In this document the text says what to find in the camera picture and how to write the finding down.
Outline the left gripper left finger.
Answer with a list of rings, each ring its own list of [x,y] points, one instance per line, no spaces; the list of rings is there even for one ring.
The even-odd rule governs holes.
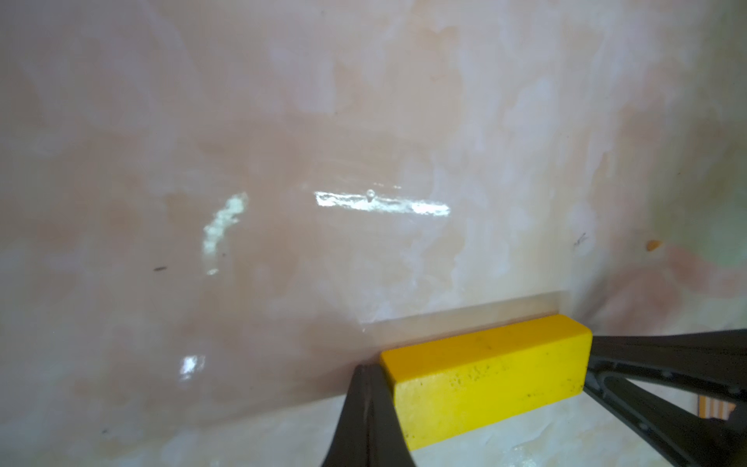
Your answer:
[[[414,467],[381,365],[352,375],[323,467]]]

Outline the long yellow block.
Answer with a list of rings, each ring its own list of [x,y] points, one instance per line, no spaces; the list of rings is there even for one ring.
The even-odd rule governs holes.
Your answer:
[[[579,395],[593,333],[554,314],[381,354],[409,449]]]

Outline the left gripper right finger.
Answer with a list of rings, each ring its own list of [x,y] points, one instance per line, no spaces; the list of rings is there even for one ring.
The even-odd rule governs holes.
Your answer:
[[[651,383],[735,406],[699,418],[640,387]],[[584,387],[673,466],[746,463],[746,332],[593,338]]]

